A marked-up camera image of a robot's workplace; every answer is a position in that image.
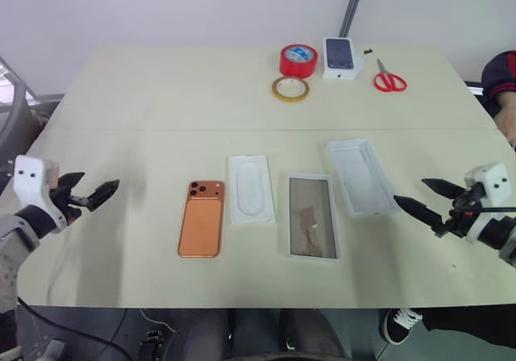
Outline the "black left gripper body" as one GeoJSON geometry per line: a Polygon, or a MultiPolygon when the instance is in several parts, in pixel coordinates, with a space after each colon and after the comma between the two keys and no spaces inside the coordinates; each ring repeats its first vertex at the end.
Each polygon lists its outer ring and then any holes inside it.
{"type": "Polygon", "coordinates": [[[58,186],[50,189],[50,199],[53,205],[63,214],[66,226],[74,223],[82,215],[81,208],[88,207],[88,198],[72,194],[72,188],[58,186]]]}

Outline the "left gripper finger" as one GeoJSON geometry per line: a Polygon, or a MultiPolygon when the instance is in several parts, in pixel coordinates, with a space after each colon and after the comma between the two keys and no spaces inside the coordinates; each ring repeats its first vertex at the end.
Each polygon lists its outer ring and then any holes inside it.
{"type": "Polygon", "coordinates": [[[61,192],[71,192],[85,175],[84,172],[71,172],[60,176],[57,181],[57,188],[61,192]]]}
{"type": "Polygon", "coordinates": [[[111,197],[114,196],[119,187],[119,180],[110,180],[97,187],[94,192],[86,198],[85,207],[94,212],[111,197]]]}

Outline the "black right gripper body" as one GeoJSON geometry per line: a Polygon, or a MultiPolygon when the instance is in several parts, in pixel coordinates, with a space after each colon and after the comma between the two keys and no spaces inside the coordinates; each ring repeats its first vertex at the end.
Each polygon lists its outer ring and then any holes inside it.
{"type": "Polygon", "coordinates": [[[485,195],[485,189],[481,182],[473,184],[466,193],[459,199],[452,200],[452,209],[449,211],[449,219],[444,223],[445,232],[435,233],[442,237],[447,233],[452,233],[459,238],[464,238],[472,224],[478,219],[479,213],[475,210],[480,209],[481,198],[485,195]]]}

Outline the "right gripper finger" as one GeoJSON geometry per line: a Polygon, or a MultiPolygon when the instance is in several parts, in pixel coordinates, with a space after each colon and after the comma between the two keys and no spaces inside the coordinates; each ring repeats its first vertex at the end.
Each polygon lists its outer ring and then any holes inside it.
{"type": "Polygon", "coordinates": [[[466,189],[443,179],[424,178],[422,183],[438,195],[453,201],[461,198],[466,193],[466,189]]]}
{"type": "Polygon", "coordinates": [[[398,195],[394,195],[393,199],[402,210],[429,226],[435,233],[444,233],[446,231],[441,215],[428,209],[423,203],[411,197],[398,195]]]}

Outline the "person's bare hand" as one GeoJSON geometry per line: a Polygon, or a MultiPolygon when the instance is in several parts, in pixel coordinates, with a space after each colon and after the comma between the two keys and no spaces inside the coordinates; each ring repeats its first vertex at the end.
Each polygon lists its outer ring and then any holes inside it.
{"type": "Polygon", "coordinates": [[[504,92],[498,95],[498,104],[501,107],[495,117],[495,123],[500,132],[506,137],[512,148],[516,143],[516,96],[515,92],[504,92]]]}

